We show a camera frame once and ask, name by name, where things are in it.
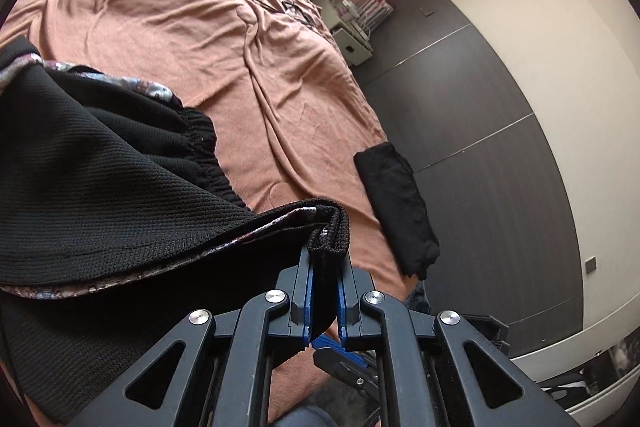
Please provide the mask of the black patterned pants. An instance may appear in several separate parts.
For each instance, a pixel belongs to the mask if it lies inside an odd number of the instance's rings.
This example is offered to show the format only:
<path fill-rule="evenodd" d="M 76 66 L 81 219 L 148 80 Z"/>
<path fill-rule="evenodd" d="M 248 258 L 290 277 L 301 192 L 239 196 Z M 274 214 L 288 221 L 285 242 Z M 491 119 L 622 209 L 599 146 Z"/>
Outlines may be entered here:
<path fill-rule="evenodd" d="M 189 312 L 242 307 L 308 251 L 349 247 L 327 199 L 254 212 L 210 119 L 95 70 L 1 50 L 1 356 L 41 412 L 71 421 Z"/>

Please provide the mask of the small folded black garment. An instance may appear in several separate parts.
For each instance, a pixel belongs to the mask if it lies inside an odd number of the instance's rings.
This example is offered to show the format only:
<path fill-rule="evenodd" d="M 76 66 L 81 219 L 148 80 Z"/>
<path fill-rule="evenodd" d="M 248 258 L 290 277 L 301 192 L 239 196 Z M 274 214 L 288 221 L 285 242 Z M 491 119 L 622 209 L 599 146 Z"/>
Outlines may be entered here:
<path fill-rule="evenodd" d="M 384 142 L 356 153 L 354 163 L 400 272 L 425 280 L 439 257 L 439 240 L 409 161 Z"/>

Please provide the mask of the brown bed blanket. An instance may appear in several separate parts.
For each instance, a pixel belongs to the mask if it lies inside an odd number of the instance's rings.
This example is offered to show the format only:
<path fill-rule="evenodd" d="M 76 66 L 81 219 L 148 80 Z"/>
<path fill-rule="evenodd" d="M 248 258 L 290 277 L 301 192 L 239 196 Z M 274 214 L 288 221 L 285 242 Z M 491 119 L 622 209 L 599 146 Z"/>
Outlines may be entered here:
<path fill-rule="evenodd" d="M 354 163 L 384 132 L 310 0 L 16 0 L 1 49 L 20 37 L 56 68 L 95 70 L 206 115 L 250 210 L 335 202 L 349 223 L 345 258 L 381 291 L 410 293 Z M 311 332 L 336 338 L 335 287 L 321 273 L 314 297 Z M 1 374 L 33 423 L 69 423 L 47 418 L 2 357 Z"/>

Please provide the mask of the white floor rack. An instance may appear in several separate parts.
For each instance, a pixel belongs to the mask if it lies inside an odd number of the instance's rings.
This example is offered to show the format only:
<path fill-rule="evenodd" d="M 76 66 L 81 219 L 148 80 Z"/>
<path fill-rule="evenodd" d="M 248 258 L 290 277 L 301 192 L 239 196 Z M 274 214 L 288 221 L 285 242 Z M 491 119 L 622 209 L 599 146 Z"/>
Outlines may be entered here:
<path fill-rule="evenodd" d="M 393 13 L 386 0 L 314 0 L 322 20 L 348 66 L 359 66 L 373 56 L 371 36 Z"/>

